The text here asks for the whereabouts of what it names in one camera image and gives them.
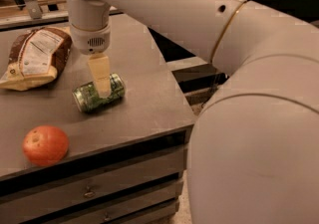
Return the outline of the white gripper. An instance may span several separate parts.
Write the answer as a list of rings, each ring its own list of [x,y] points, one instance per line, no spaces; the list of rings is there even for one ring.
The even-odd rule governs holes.
[[[94,54],[88,60],[89,70],[99,97],[107,98],[111,94],[110,61],[103,52],[110,46],[110,26],[88,31],[71,25],[70,33],[76,49],[85,55]]]

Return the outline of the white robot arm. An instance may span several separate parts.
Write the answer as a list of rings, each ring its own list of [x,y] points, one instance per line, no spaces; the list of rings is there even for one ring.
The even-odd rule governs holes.
[[[68,0],[118,8],[227,76],[192,129],[193,224],[319,224],[319,31],[248,0]]]

